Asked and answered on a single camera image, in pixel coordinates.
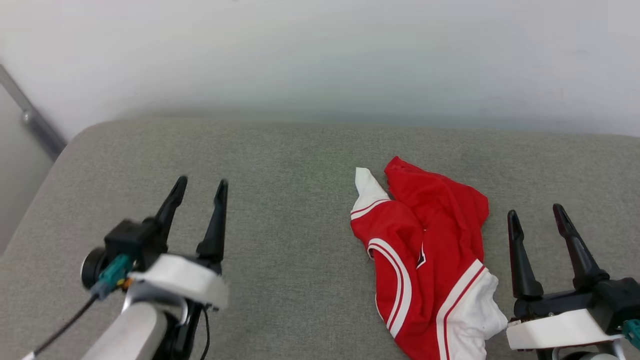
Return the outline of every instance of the jersey logo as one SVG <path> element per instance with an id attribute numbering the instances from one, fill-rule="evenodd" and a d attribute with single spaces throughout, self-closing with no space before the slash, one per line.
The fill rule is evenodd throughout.
<path id="1" fill-rule="evenodd" d="M 424 241 L 422 242 L 422 245 L 420 246 L 420 257 L 418 258 L 418 265 L 416 265 L 415 269 L 418 270 L 418 268 L 420 268 L 420 266 L 422 266 L 422 264 L 424 264 L 427 261 L 427 259 L 424 257 Z"/>

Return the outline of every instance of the gray couch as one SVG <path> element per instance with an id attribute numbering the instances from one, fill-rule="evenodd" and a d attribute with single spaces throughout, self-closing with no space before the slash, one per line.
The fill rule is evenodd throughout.
<path id="1" fill-rule="evenodd" d="M 0 359 L 20 359 L 88 298 L 80 267 L 123 218 L 153 214 L 177 177 L 189 185 L 170 251 L 193 253 L 218 181 L 230 181 L 223 262 L 230 307 L 212 316 L 209 359 L 402 359 L 374 305 L 374 266 L 349 227 L 355 167 L 385 184 L 394 156 L 489 198 L 486 266 L 513 306 L 506 213 L 517 209 L 548 292 L 573 277 L 551 206 L 560 202 L 600 266 L 640 279 L 640 139 L 398 127 L 232 125 L 146 119 L 101 124 L 66 148 L 0 263 Z M 79 359 L 116 318 L 98 303 L 43 359 Z M 193 358 L 204 346 L 204 327 Z M 500 334 L 488 359 L 532 359 Z M 627 350 L 628 359 L 640 359 Z"/>

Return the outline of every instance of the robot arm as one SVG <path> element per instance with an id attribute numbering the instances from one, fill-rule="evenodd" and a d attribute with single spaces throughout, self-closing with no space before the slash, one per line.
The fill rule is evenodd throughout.
<path id="1" fill-rule="evenodd" d="M 200 313 L 205 313 L 208 335 L 207 309 L 224 309 L 228 302 L 228 286 L 221 277 L 228 183 L 220 181 L 215 209 L 196 254 L 168 254 L 167 237 L 186 185 L 186 176 L 178 178 L 154 217 L 142 222 L 123 220 L 104 238 L 104 247 L 89 253 L 81 278 L 92 293 L 91 300 L 25 359 L 34 359 L 95 299 L 103 300 L 116 286 L 127 292 L 122 312 L 83 359 L 189 359 Z M 158 305 L 179 307 L 179 318 L 160 310 Z"/>
<path id="2" fill-rule="evenodd" d="M 511 210 L 507 221 L 516 302 L 515 317 L 507 328 L 509 346 L 535 350 L 541 360 L 556 360 L 560 348 L 595 344 L 603 354 L 624 360 L 620 339 L 623 328 L 640 318 L 640 285 L 631 278 L 610 280 L 562 205 L 554 204 L 553 210 L 558 232 L 569 250 L 574 290 L 544 294 L 524 248 L 520 220 Z"/>

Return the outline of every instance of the white trim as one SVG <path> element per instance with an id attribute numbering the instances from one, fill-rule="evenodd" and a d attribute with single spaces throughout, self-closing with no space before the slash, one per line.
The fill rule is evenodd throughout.
<path id="1" fill-rule="evenodd" d="M 393 261 L 391 261 L 391 259 L 389 259 L 389 261 L 392 264 L 395 261 L 395 263 L 397 264 L 397 267 L 400 269 L 401 277 L 400 276 L 398 277 L 398 290 L 400 290 L 400 287 L 402 287 L 402 296 L 400 298 L 399 307 L 397 308 L 397 314 L 395 315 L 396 318 L 391 323 L 391 326 L 389 327 L 389 332 L 391 332 L 391 336 L 395 338 L 398 332 L 400 331 L 400 329 L 402 328 L 402 325 L 404 324 L 404 319 L 406 318 L 406 315 L 409 312 L 409 306 L 411 305 L 411 297 L 412 297 L 411 279 L 409 278 L 409 273 L 406 271 L 406 267 L 404 266 L 404 263 L 400 259 L 400 256 L 398 256 L 397 252 L 386 241 L 382 239 L 371 239 L 369 240 L 369 247 L 367 248 L 367 250 L 369 249 L 378 250 L 387 259 L 389 259 L 389 256 L 390 256 L 393 259 Z"/>
<path id="2" fill-rule="evenodd" d="M 380 315 L 380 318 L 382 319 L 382 321 L 385 321 L 385 318 L 382 317 L 382 314 L 380 313 L 380 308 L 378 307 L 378 293 L 376 293 L 375 300 L 376 301 L 374 302 L 376 303 L 376 310 L 378 311 L 378 315 Z"/>
<path id="3" fill-rule="evenodd" d="M 453 289 L 449 292 L 449 295 L 442 303 L 442 306 L 438 310 L 438 314 L 436 315 L 436 335 L 438 337 L 438 351 L 440 352 L 441 360 L 447 359 L 447 350 L 445 348 L 445 336 L 444 333 L 444 318 L 447 316 L 447 313 L 453 305 L 455 305 L 456 301 L 464 291 L 464 289 L 469 285 L 469 282 L 476 276 L 478 271 L 483 267 L 480 260 L 476 259 L 465 271 L 464 274 L 458 279 L 458 282 L 455 284 Z"/>
<path id="4" fill-rule="evenodd" d="M 382 204 L 383 202 L 387 202 L 387 201 L 391 201 L 390 199 L 378 199 L 378 200 L 374 200 L 372 201 L 370 204 L 363 206 L 362 209 L 359 210 L 354 210 L 351 212 L 351 219 L 355 220 L 359 217 L 362 217 L 364 215 L 366 215 L 368 212 L 370 212 L 371 210 L 373 210 L 373 208 L 375 208 L 376 206 Z"/>
<path id="5" fill-rule="evenodd" d="M 493 300 L 498 278 L 482 267 L 445 315 L 449 359 L 484 359 L 485 340 L 507 327 L 507 318 Z"/>
<path id="6" fill-rule="evenodd" d="M 390 201 L 389 195 L 368 168 L 356 167 L 355 183 L 359 196 L 351 210 L 352 220 L 366 215 L 381 203 Z"/>
<path id="7" fill-rule="evenodd" d="M 400 303 L 400 294 L 401 294 L 401 288 L 402 288 L 403 280 L 402 280 L 402 277 L 400 276 L 400 270 L 398 270 L 398 266 L 397 266 L 396 262 L 391 258 L 390 254 L 388 254 L 386 251 L 384 251 L 382 248 L 380 248 L 377 245 L 370 245 L 369 248 L 367 248 L 367 252 L 369 252 L 371 250 L 377 250 L 385 258 L 387 258 L 389 263 L 391 263 L 391 266 L 394 267 L 394 270 L 396 271 L 396 276 L 398 278 L 398 280 L 397 280 L 397 288 L 396 288 L 396 301 L 394 302 L 394 306 L 391 308 L 391 313 L 389 314 L 389 318 L 387 319 L 387 329 L 390 329 L 391 328 L 391 320 L 393 320 L 394 315 L 396 314 L 396 311 L 397 311 L 398 303 Z M 377 294 L 376 294 L 376 307 L 378 307 L 378 295 Z"/>

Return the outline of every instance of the red jersey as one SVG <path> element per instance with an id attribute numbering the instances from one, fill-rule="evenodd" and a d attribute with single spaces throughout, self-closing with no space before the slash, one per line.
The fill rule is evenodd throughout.
<path id="1" fill-rule="evenodd" d="M 507 319 L 484 267 L 484 195 L 398 157 L 385 169 L 389 199 L 366 168 L 351 228 L 376 267 L 378 313 L 412 359 L 484 359 L 484 341 Z"/>

